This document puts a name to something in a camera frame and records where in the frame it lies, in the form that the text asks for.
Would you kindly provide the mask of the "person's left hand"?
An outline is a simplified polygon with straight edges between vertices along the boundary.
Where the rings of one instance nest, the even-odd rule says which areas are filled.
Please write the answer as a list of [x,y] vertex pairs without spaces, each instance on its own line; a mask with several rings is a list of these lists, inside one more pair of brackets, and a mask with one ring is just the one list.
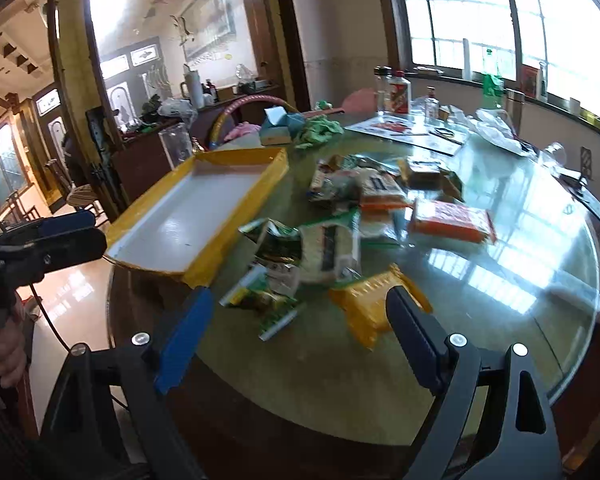
[[3,389],[18,385],[27,366],[26,337],[23,333],[25,314],[22,299],[16,295],[12,313],[0,330],[0,384]]

